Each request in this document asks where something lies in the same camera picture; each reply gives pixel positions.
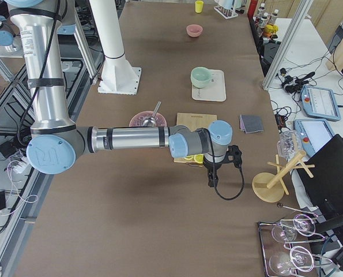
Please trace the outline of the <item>upper teach pendant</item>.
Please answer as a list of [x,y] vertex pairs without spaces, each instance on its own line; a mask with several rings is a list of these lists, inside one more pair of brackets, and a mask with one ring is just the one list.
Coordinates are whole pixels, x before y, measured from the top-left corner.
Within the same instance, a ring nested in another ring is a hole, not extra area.
[[341,114],[332,89],[305,85],[301,90],[301,101],[308,117],[340,121]]

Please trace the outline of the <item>black monitor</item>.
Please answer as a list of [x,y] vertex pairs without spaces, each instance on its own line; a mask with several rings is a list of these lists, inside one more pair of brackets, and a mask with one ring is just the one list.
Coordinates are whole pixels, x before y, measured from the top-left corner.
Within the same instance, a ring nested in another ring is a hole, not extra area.
[[325,217],[318,225],[320,232],[334,230],[343,245],[343,138],[335,135],[307,163],[315,166],[314,176],[298,173],[311,203]]

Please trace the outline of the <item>grey folded cloth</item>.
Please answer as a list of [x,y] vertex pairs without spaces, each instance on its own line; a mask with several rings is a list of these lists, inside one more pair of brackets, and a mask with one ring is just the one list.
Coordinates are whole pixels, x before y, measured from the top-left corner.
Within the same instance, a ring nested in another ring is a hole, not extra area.
[[245,133],[263,132],[262,120],[256,115],[239,115],[240,130]]

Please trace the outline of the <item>clear glass mug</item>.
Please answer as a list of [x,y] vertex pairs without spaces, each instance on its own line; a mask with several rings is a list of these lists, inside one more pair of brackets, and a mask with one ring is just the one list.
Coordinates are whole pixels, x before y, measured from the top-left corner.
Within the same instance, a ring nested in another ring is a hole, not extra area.
[[299,150],[302,150],[299,133],[289,130],[280,134],[277,142],[278,155],[286,160],[292,159]]

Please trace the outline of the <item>white rack with cups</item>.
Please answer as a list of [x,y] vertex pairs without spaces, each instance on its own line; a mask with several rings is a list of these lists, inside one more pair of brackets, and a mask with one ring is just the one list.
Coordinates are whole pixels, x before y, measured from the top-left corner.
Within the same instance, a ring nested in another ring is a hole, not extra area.
[[241,0],[218,0],[215,1],[217,4],[214,10],[219,13],[225,19],[231,19],[238,16],[236,8],[242,6]]

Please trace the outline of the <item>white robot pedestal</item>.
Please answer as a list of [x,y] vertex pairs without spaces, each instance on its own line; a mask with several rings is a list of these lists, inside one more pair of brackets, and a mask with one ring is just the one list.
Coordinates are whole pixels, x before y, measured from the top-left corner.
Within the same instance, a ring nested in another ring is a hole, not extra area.
[[89,3],[105,57],[98,92],[136,95],[142,69],[132,67],[126,59],[115,2]]

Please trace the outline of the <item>small pink bowl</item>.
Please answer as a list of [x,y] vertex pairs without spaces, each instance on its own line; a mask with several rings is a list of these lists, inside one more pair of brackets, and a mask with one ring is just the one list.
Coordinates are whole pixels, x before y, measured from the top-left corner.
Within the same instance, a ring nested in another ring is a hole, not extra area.
[[186,32],[189,37],[197,38],[202,34],[203,27],[198,24],[190,24],[186,27]]

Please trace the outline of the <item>cream rabbit tray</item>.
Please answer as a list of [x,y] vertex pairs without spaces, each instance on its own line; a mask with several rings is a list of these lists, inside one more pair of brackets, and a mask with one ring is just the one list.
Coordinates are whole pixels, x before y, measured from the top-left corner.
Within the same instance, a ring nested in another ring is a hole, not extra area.
[[192,86],[191,97],[194,100],[208,102],[224,102],[227,98],[225,89],[225,76],[222,70],[210,70],[212,80],[205,88]]

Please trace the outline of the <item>wooden cup tree stand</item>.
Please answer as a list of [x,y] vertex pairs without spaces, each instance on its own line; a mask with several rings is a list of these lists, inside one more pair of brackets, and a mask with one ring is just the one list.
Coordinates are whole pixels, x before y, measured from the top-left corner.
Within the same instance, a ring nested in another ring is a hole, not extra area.
[[283,178],[287,173],[293,169],[304,169],[310,178],[314,175],[310,171],[314,168],[314,164],[305,164],[303,158],[306,156],[304,150],[297,151],[293,158],[290,159],[284,166],[279,164],[279,154],[276,154],[276,162],[268,162],[277,168],[277,174],[272,173],[259,173],[252,181],[252,189],[256,196],[268,203],[276,203],[282,199],[284,195],[289,195],[288,188],[283,181]]

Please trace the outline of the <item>wine glass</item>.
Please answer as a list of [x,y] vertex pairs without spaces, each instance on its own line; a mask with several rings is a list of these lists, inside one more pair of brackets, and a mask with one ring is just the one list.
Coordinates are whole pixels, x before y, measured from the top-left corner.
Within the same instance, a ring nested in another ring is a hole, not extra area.
[[279,220],[272,228],[272,237],[280,243],[295,242],[298,235],[310,237],[315,234],[315,222],[305,214],[293,219]]
[[314,268],[312,254],[302,246],[294,246],[289,252],[277,252],[269,259],[270,269],[278,276],[300,276]]

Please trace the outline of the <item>teach pendant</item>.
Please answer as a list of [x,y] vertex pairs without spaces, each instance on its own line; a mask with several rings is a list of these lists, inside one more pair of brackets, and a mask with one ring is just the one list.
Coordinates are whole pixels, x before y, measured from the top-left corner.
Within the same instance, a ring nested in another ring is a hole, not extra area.
[[294,128],[299,133],[302,147],[309,157],[318,152],[335,135],[326,119],[296,119]]
[[340,121],[341,114],[332,89],[305,85],[301,90],[301,101],[308,117]]

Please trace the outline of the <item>upper wine glass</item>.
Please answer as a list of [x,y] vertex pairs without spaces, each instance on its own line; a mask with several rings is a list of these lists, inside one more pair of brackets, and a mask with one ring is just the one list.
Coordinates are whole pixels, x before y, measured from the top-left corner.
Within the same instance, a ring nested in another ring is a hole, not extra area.
[[305,214],[293,219],[279,220],[272,228],[272,237],[280,243],[295,242],[298,235],[310,237],[315,234],[315,222]]

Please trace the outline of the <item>yellow cup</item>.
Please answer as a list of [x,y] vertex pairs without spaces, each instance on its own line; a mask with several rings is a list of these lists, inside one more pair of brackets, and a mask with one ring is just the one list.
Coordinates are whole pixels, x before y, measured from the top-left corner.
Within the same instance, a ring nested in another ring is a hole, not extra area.
[[196,13],[202,13],[203,5],[204,5],[203,0],[196,0],[195,1],[195,12]]

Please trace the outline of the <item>aluminium frame post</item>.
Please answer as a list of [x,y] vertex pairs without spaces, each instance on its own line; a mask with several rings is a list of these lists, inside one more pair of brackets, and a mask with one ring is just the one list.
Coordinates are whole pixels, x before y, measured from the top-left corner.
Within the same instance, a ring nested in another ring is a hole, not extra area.
[[278,51],[274,57],[274,60],[266,74],[266,77],[262,83],[262,88],[268,91],[275,76],[280,68],[282,61],[284,60],[293,39],[299,31],[299,28],[305,19],[308,11],[313,3],[313,0],[301,0],[299,7],[297,8],[294,17],[291,19],[289,27],[284,35],[283,40],[278,48]]

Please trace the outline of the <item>stacked green bowls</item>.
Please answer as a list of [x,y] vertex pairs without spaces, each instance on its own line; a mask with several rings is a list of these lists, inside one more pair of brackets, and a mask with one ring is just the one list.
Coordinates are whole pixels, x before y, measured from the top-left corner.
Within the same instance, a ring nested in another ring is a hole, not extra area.
[[211,70],[205,67],[196,67],[191,71],[190,79],[193,86],[204,88],[211,83]]

